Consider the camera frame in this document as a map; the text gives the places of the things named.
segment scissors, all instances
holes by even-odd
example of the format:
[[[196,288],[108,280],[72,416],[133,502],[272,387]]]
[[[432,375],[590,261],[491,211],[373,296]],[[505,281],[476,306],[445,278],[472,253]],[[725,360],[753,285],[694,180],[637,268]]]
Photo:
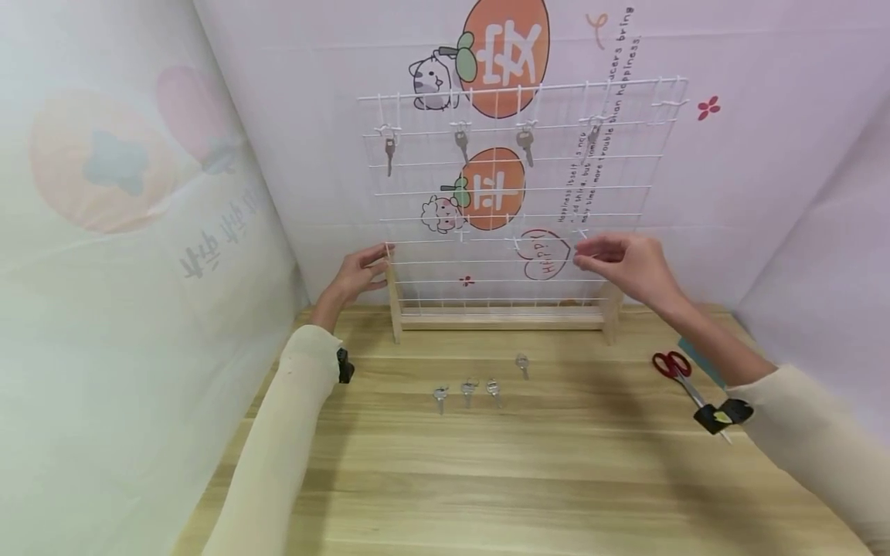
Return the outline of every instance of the scissors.
[[[705,406],[705,399],[701,397],[701,394],[695,389],[695,386],[692,386],[692,383],[686,380],[686,377],[692,374],[692,365],[689,364],[689,360],[686,359],[682,353],[676,351],[656,353],[652,356],[652,364],[664,376],[682,384],[686,393],[689,394],[689,397],[692,398],[692,401],[695,402],[695,405],[698,406],[699,409]],[[726,431],[720,431],[720,436],[722,436],[728,443],[732,444],[732,440],[730,440]]]

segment person's right hand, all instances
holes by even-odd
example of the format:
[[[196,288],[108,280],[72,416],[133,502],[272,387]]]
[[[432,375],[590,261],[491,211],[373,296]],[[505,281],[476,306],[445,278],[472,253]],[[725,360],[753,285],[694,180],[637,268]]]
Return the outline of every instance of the person's right hand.
[[[655,311],[685,300],[656,238],[604,233],[581,241],[575,250],[578,267],[596,272]]]

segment teal paper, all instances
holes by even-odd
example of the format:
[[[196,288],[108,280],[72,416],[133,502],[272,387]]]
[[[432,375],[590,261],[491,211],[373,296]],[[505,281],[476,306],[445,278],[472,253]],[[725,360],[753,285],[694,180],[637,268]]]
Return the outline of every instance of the teal paper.
[[[677,343],[680,346],[680,349],[686,352],[686,356],[689,359],[695,361],[695,364],[701,367],[701,370],[705,372],[706,375],[711,377],[711,380],[716,383],[717,386],[726,390],[726,383],[720,378],[720,375],[717,373],[716,369],[711,362],[701,356],[695,348],[692,347],[692,344],[687,342],[685,338],[680,338],[680,341]]]

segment finger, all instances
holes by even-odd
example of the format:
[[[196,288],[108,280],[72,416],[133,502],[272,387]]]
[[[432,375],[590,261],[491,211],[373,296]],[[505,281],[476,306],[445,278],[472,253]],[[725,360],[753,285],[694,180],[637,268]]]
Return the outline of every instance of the finger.
[[[594,255],[597,261],[603,262],[621,262],[624,261],[623,253],[599,253]]]
[[[630,246],[630,239],[633,234],[620,232],[605,232],[597,234],[592,238],[583,239],[578,242],[575,249],[580,254],[592,255],[604,252],[625,252]]]
[[[378,262],[377,264],[372,264],[371,266],[366,267],[365,270],[369,270],[371,273],[370,277],[374,278],[374,277],[380,276],[381,274],[386,272],[387,267],[389,267],[389,261],[384,259],[381,262]]]
[[[611,270],[615,264],[614,262],[597,261],[595,258],[584,256],[583,254],[576,254],[572,261],[578,268],[595,272],[603,278],[610,277]]]
[[[374,290],[382,289],[386,287],[386,280],[379,280],[377,282],[371,282],[367,286],[365,286],[366,292],[373,292]]]
[[[366,249],[362,249],[361,251],[356,251],[355,253],[349,255],[354,258],[361,268],[365,268],[370,263],[380,259],[386,255],[386,244],[378,243],[375,246],[368,247]]]

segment wooden table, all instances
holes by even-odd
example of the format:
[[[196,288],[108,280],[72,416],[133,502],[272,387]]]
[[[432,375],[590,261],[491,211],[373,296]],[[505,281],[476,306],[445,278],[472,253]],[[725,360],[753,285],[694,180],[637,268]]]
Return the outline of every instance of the wooden table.
[[[394,345],[387,311],[341,317],[357,371],[321,412],[288,554],[867,554],[741,429],[728,446],[692,420],[692,401],[650,364],[677,341],[651,313],[622,314],[614,346],[601,333],[524,331],[405,332]],[[198,554],[209,536],[271,375],[175,554]],[[484,388],[464,409],[467,377],[497,379],[503,409]],[[723,399],[699,369],[692,381]],[[439,416],[432,392],[445,384]]]

